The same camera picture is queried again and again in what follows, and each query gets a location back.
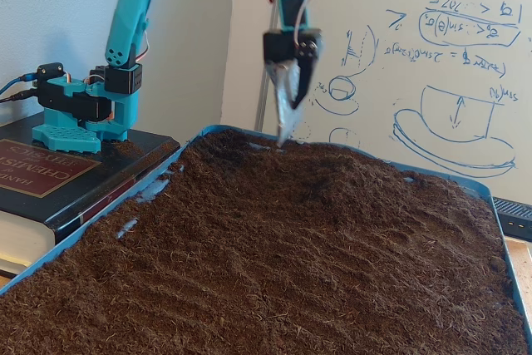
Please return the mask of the silver taped gripper finger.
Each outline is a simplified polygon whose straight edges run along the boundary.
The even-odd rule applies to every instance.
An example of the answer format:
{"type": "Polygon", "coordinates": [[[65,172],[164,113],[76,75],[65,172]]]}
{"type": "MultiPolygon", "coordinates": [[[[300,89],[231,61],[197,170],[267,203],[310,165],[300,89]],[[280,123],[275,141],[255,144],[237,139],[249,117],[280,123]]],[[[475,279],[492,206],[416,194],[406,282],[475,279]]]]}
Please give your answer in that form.
{"type": "Polygon", "coordinates": [[[296,105],[300,68],[297,61],[267,63],[266,71],[273,83],[278,118],[277,145],[282,147],[291,136],[302,115],[296,105]]]}

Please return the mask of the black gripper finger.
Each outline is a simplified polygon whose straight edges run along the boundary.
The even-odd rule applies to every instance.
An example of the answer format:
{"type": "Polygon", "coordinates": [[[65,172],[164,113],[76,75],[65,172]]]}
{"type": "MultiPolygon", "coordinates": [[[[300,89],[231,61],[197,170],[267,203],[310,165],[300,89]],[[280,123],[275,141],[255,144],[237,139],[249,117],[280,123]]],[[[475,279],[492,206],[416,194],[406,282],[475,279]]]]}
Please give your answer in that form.
{"type": "Polygon", "coordinates": [[[295,110],[298,108],[300,103],[306,98],[308,94],[309,87],[311,86],[313,73],[316,64],[318,63],[317,58],[309,59],[297,59],[299,67],[299,79],[298,79],[298,91],[293,101],[292,108],[295,110]]]}

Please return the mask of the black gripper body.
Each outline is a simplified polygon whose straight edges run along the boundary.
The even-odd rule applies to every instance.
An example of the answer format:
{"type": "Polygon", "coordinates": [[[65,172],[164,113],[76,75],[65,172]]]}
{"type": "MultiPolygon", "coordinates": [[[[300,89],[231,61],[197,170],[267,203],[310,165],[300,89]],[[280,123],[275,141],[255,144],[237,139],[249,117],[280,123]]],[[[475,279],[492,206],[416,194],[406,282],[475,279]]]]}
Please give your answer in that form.
{"type": "Polygon", "coordinates": [[[299,63],[313,64],[320,55],[323,33],[320,29],[305,29],[298,32],[272,30],[263,35],[264,62],[280,63],[297,60],[299,63]]]}

